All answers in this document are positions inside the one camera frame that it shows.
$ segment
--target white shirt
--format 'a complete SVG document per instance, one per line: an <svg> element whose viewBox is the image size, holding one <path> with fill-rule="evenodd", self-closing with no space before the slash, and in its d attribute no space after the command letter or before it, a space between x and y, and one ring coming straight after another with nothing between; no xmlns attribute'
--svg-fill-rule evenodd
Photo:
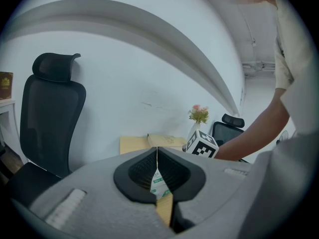
<svg viewBox="0 0 319 239"><path fill-rule="evenodd" d="M303 21L288 0L276 0L278 12L275 40L276 88L287 89L309 66L316 48Z"/></svg>

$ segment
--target black mesh chair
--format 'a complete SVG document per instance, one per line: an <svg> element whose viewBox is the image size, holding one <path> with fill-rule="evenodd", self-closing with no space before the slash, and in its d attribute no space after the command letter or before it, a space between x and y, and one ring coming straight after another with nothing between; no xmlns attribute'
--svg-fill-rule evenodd
<svg viewBox="0 0 319 239"><path fill-rule="evenodd" d="M230 141L233 138L239 136L244 130L240 129L245 126L243 119L235 118L230 115L224 114L221 119L223 122L215 122L213 125L213 134L218 146L222 146L224 143Z"/></svg>
<svg viewBox="0 0 319 239"><path fill-rule="evenodd" d="M72 63L80 56L44 53L35 60L33 75L25 83L20 145L37 165L25 164L5 188L26 207L70 173L70 142L86 98L85 88L71 81Z"/></svg>

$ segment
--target chair headrest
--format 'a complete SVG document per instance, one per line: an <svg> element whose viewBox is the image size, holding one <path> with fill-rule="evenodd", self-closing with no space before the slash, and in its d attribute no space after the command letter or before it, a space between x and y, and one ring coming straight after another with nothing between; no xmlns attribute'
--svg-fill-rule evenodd
<svg viewBox="0 0 319 239"><path fill-rule="evenodd" d="M221 118L221 121L223 121L227 125L238 128L243 128L245 126L245 121L243 119L235 118L227 114L224 114L224 116Z"/></svg>
<svg viewBox="0 0 319 239"><path fill-rule="evenodd" d="M81 57L81 54L61 55L43 53L38 56L33 63L33 74L36 77L48 81L69 82L71 80L73 60L78 57Z"/></svg>

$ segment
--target person's arm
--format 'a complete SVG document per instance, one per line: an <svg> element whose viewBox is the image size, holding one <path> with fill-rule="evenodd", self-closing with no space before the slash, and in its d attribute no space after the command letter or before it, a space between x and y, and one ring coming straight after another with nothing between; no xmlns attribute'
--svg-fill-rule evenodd
<svg viewBox="0 0 319 239"><path fill-rule="evenodd" d="M220 146L215 158L239 160L263 148L278 136L289 120L280 97L284 89L276 89L269 106L238 137Z"/></svg>

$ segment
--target chair seat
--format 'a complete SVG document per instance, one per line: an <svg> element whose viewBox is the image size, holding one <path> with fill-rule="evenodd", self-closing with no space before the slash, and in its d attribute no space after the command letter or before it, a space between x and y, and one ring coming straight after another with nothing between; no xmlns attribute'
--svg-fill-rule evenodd
<svg viewBox="0 0 319 239"><path fill-rule="evenodd" d="M8 181L5 190L9 197L30 207L39 195L60 180L61 178L29 162Z"/></svg>

